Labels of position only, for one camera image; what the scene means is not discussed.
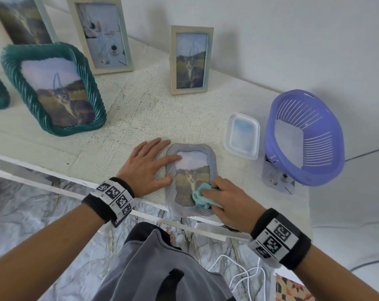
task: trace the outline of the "leg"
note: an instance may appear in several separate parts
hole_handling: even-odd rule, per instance
[[[158,229],[160,231],[160,235],[162,236],[163,241],[167,245],[174,247],[170,242],[170,235],[166,231],[164,231],[162,228],[156,225],[153,225],[147,222],[137,223],[128,234],[128,237],[126,238],[124,244],[127,243],[128,241],[144,242],[148,238],[148,236],[151,234],[151,232],[155,229]]]

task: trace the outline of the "white wall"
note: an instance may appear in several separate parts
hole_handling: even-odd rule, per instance
[[[68,10],[66,0],[45,2]],[[338,116],[347,158],[379,149],[379,0],[122,5],[128,34],[166,51],[171,24],[213,26],[212,68],[280,91],[310,90]]]
[[[310,189],[313,242],[348,269],[379,260],[379,151],[346,162],[342,174]],[[355,274],[379,291],[379,263]]]

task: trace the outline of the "marble floor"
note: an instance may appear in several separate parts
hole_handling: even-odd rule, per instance
[[[90,192],[88,187],[64,180],[55,179],[53,185],[83,195]],[[0,256],[79,204],[79,200],[71,197],[0,178]],[[139,204],[136,210],[192,227],[195,222],[188,218],[177,219],[169,212],[148,205]],[[40,300],[91,300],[105,277],[110,262],[122,248],[126,236],[137,222],[142,221],[145,220],[130,215],[123,226],[102,228]],[[210,268],[221,254],[247,269],[257,265],[257,256],[245,243],[233,239],[221,242],[175,227],[167,229],[174,234],[175,245],[190,253],[205,268]],[[272,288],[275,287],[275,277],[269,267],[261,265],[267,276],[266,300],[271,300],[274,299]],[[229,283],[235,274],[243,270],[227,258],[221,258],[212,271],[222,273]],[[264,300],[262,282],[262,273],[250,280],[253,300]],[[237,300],[248,300],[246,286],[247,281],[243,281],[233,292]]]

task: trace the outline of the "hand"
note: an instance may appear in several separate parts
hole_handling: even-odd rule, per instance
[[[168,146],[170,139],[156,138],[151,142],[143,142],[132,151],[130,157],[121,167],[116,177],[125,181],[134,192],[135,197],[142,197],[170,185],[171,174],[162,179],[155,179],[156,172],[170,162],[182,159],[181,155],[168,155],[155,161],[155,157]]]
[[[213,212],[220,221],[242,232],[251,233],[266,209],[228,179],[217,176],[212,187],[221,191],[202,190],[201,194],[222,206],[220,208],[212,205]]]

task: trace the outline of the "white plastic container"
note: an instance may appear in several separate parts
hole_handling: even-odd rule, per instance
[[[224,147],[232,154],[255,160],[259,152],[261,127],[255,118],[234,113],[227,119]]]

